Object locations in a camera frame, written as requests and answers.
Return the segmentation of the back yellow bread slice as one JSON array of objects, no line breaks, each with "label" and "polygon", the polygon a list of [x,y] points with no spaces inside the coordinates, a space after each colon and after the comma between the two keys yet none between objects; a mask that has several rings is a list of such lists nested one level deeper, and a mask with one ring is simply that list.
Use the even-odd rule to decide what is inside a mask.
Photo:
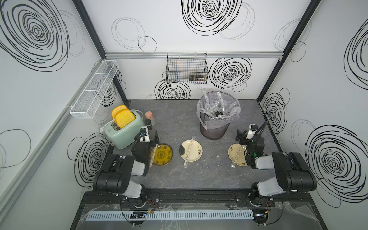
[{"label": "back yellow bread slice", "polygon": [[125,109],[127,109],[127,107],[125,105],[120,105],[120,106],[114,108],[111,112],[112,118],[115,119],[116,115],[118,113],[120,113],[121,111],[125,110]]}]

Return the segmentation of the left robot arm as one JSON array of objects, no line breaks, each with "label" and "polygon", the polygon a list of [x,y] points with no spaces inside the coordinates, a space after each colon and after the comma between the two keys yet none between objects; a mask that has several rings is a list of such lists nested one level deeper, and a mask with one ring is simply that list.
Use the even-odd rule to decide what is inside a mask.
[{"label": "left robot arm", "polygon": [[151,150],[159,143],[156,131],[153,139],[143,136],[141,132],[136,136],[130,155],[114,154],[114,144],[110,143],[107,156],[93,181],[93,191],[109,193],[125,198],[136,208],[146,205],[147,195],[144,185],[131,180],[131,176],[146,176],[152,165]]}]

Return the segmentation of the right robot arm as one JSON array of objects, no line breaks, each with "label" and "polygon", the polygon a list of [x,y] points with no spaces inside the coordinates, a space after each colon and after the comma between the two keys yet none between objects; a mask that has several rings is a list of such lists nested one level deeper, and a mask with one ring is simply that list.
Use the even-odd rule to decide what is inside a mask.
[{"label": "right robot arm", "polygon": [[255,207],[260,207],[275,195],[316,190],[317,179],[301,154],[272,152],[271,155],[264,155],[264,138],[261,137],[261,132],[260,129],[257,130],[249,139],[248,130],[237,130],[235,138],[240,145],[245,146],[241,153],[247,166],[275,172],[273,178],[253,183],[248,195],[249,202]]}]

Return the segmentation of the mint green toaster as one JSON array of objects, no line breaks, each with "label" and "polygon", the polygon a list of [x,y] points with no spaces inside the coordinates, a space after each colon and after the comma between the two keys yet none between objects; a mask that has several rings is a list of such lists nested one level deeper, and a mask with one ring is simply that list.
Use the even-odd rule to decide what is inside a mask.
[{"label": "mint green toaster", "polygon": [[118,149],[124,149],[135,141],[135,136],[140,133],[140,129],[145,126],[143,113],[140,110],[131,110],[135,119],[123,128],[117,126],[114,120],[109,121],[100,127],[100,132],[104,133],[108,139]]}]

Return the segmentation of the wrapped chopsticks on yellow plate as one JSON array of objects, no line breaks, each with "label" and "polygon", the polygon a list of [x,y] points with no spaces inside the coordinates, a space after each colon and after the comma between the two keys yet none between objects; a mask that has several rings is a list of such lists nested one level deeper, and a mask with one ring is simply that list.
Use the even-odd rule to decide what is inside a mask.
[{"label": "wrapped chopsticks on yellow plate", "polygon": [[151,153],[150,153],[150,160],[149,160],[149,166],[152,167],[153,165],[153,161],[154,161],[154,158],[155,158],[155,155],[156,155],[156,150],[158,148],[158,144],[156,144],[152,150],[151,150]]}]

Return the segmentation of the wrapped chopsticks on middle plate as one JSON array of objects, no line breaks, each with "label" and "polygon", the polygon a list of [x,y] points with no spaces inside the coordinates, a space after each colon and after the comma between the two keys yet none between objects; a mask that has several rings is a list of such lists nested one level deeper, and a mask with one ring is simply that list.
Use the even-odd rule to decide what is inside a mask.
[{"label": "wrapped chopsticks on middle plate", "polygon": [[190,156],[190,152],[191,152],[191,149],[192,149],[192,145],[193,145],[193,142],[195,141],[195,138],[196,136],[193,135],[192,136],[192,139],[189,143],[189,146],[188,146],[188,149],[187,149],[187,154],[186,154],[186,158],[185,158],[185,162],[184,162],[184,168],[187,168],[187,165],[188,165],[188,159],[189,159],[189,156]]}]

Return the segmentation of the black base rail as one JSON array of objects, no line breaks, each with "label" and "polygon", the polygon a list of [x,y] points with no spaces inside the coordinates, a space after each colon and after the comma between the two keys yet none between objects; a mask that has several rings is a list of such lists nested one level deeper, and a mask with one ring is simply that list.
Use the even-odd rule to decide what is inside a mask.
[{"label": "black base rail", "polygon": [[256,208],[275,205],[285,201],[311,201],[308,193],[285,193],[271,197],[256,196],[250,189],[174,189],[148,188],[139,198],[128,198],[123,195],[102,192],[85,192],[79,204],[82,209],[86,205],[123,205],[123,208],[139,209],[159,208],[164,204],[184,203],[234,203],[237,207]]}]

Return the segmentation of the aluminium wall rail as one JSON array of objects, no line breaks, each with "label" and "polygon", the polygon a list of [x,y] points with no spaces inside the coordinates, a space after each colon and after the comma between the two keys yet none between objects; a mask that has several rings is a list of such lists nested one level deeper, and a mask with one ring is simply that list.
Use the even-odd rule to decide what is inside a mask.
[{"label": "aluminium wall rail", "polygon": [[159,59],[159,58],[283,58],[281,51],[241,52],[114,52],[106,59]]}]

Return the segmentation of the front yellow bread slice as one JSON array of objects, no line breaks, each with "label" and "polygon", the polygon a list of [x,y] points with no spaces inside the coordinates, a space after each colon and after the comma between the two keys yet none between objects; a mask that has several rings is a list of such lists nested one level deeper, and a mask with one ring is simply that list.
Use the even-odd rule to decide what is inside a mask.
[{"label": "front yellow bread slice", "polygon": [[126,125],[135,120],[135,115],[128,109],[122,110],[115,116],[115,123],[120,127],[124,128]]}]

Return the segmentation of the black capped spice jar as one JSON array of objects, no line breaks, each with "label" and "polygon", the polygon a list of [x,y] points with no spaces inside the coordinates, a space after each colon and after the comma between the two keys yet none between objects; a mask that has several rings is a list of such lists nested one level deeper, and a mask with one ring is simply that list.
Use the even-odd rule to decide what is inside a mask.
[{"label": "black capped spice jar", "polygon": [[145,121],[145,126],[147,127],[148,130],[152,130],[152,122],[150,119],[146,119]]}]

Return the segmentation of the yellow patterned plate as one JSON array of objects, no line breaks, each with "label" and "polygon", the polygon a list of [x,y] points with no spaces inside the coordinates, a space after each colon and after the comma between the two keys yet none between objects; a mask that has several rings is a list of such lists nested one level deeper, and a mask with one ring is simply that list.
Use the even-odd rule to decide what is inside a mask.
[{"label": "yellow patterned plate", "polygon": [[151,150],[152,163],[162,166],[168,164],[173,158],[173,150],[168,144],[159,144]]}]

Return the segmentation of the yellow bread slice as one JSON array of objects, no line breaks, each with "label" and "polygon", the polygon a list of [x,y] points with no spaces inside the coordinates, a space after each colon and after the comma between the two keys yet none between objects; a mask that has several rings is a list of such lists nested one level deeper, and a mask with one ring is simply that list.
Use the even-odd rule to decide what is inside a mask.
[{"label": "yellow bread slice", "polygon": [[116,115],[118,113],[120,113],[121,111],[125,110],[125,109],[127,109],[127,107],[125,105],[120,105],[120,106],[114,108],[111,112],[112,118],[115,119]]},{"label": "yellow bread slice", "polygon": [[135,115],[128,109],[122,110],[115,116],[115,123],[120,127],[124,128],[126,125],[135,120]]}]

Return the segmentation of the cork topped glass bottle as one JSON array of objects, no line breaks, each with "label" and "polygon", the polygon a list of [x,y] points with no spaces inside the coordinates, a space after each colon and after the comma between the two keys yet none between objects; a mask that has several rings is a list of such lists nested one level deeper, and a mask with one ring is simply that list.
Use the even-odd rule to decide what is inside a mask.
[{"label": "cork topped glass bottle", "polygon": [[154,126],[156,124],[156,120],[153,116],[153,113],[151,111],[148,111],[145,113],[145,116],[147,119],[149,119],[151,121],[151,125]]}]

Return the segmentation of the cream plate with black patch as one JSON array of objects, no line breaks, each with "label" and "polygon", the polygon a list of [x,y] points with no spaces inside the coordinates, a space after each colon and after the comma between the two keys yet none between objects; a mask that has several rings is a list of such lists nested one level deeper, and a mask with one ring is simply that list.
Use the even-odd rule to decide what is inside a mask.
[{"label": "cream plate with black patch", "polygon": [[[184,141],[179,148],[179,154],[183,160],[185,160],[186,158],[187,149],[188,149],[190,141],[191,140]],[[200,145],[200,143],[195,140],[192,145],[192,149],[190,152],[188,162],[195,162],[199,160],[202,154],[203,154],[203,148]]]}]

